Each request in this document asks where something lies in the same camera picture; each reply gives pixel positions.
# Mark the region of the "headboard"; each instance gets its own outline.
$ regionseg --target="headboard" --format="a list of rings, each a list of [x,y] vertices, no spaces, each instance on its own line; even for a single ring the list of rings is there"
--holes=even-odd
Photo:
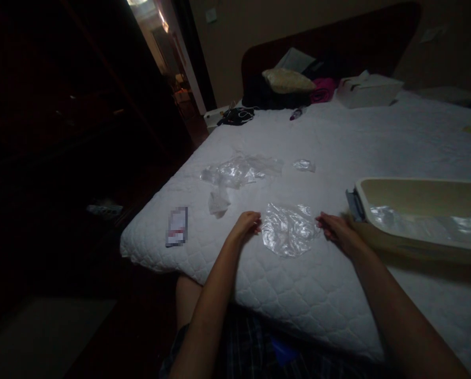
[[[276,66],[291,47],[319,59],[335,52],[349,62],[350,76],[365,69],[392,76],[420,17],[421,6],[406,2],[251,47],[242,58],[243,86]]]

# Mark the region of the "quilted mattress cover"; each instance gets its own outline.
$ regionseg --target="quilted mattress cover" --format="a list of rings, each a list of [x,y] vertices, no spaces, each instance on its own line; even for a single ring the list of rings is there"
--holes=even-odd
[[[365,176],[471,180],[471,110],[402,91],[390,107],[348,110],[336,99],[314,104],[295,121],[291,111],[256,111],[243,126],[214,130],[155,194],[121,237],[121,254],[156,272],[182,271],[203,284],[241,212],[264,214],[269,202],[305,204],[315,214],[347,209],[345,190]],[[231,205],[208,212],[209,165],[234,151],[284,160],[281,177],[228,189]],[[310,159],[315,173],[292,162]],[[188,207],[188,240],[165,247],[170,211]],[[385,256],[388,268],[471,372],[471,267]],[[375,320],[354,268],[322,236],[297,258],[278,257],[261,236],[243,247],[235,301],[277,325],[330,346],[384,360]]]

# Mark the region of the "leg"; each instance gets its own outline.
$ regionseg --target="leg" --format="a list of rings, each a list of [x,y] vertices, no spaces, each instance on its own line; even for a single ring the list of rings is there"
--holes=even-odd
[[[200,297],[202,286],[181,274],[176,284],[176,319],[178,330],[192,320],[193,311]]]

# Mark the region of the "wall socket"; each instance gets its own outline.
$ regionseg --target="wall socket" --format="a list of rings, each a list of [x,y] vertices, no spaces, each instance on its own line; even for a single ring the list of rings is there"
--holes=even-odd
[[[437,41],[448,30],[448,25],[438,26],[435,28],[427,29],[421,37],[420,43]]]

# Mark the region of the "plastic wrap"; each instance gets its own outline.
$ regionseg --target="plastic wrap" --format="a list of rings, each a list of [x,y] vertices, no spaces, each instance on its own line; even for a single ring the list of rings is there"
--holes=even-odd
[[[471,243],[471,217],[402,214],[389,206],[371,206],[378,225],[409,238]]]
[[[298,159],[292,164],[292,166],[299,171],[316,171],[316,165],[307,159]]]
[[[297,257],[311,250],[318,236],[311,209],[304,205],[267,205],[262,226],[264,245],[279,256]]]
[[[283,161],[261,155],[237,155],[218,166],[209,166],[200,175],[203,181],[238,190],[266,175],[281,176]]]
[[[215,190],[211,191],[208,200],[210,214],[220,215],[229,208],[229,205],[229,194],[225,187],[219,186],[216,187]]]

